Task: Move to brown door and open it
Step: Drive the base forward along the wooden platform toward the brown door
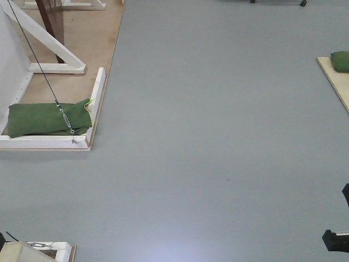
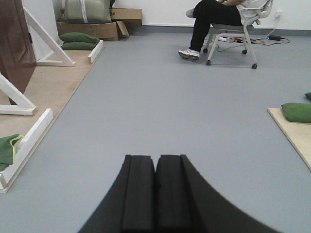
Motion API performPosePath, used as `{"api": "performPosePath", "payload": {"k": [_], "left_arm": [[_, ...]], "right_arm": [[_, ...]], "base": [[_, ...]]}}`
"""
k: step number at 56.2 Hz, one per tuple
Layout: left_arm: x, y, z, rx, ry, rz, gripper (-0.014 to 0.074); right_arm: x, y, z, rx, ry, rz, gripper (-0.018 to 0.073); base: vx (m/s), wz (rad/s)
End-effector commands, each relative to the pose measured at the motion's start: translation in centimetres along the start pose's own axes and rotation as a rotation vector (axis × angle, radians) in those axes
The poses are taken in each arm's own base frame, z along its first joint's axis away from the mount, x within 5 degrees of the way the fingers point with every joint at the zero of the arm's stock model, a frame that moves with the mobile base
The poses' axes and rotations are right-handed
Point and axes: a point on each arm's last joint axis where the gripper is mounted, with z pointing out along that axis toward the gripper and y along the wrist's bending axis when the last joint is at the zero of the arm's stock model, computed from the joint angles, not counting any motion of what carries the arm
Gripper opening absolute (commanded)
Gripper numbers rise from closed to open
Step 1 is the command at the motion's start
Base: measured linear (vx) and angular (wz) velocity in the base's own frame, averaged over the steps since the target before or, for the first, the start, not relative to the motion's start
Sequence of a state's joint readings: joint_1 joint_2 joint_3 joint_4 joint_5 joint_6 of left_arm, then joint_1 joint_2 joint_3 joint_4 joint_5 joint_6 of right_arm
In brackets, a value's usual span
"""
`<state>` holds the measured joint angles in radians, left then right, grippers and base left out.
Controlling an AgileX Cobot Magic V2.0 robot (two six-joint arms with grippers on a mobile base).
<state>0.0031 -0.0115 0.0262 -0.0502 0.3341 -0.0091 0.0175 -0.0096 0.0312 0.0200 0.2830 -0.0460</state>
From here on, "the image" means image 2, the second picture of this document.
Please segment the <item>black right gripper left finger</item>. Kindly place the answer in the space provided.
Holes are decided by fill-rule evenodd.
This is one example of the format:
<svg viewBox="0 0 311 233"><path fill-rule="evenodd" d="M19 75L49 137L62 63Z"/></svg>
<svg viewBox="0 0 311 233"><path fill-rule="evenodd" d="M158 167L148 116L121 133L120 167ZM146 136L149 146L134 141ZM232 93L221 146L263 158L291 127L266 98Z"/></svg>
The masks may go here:
<svg viewBox="0 0 311 233"><path fill-rule="evenodd" d="M81 233L152 233L155 169L150 156L126 155L121 170Z"/></svg>

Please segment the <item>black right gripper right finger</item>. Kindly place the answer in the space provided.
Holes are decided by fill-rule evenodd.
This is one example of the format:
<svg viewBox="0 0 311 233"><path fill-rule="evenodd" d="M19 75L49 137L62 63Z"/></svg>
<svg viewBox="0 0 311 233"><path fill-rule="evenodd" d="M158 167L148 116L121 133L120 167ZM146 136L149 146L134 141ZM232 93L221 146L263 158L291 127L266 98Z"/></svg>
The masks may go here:
<svg viewBox="0 0 311 233"><path fill-rule="evenodd" d="M161 155L156 183L158 233L276 232L216 191L186 155Z"/></svg>

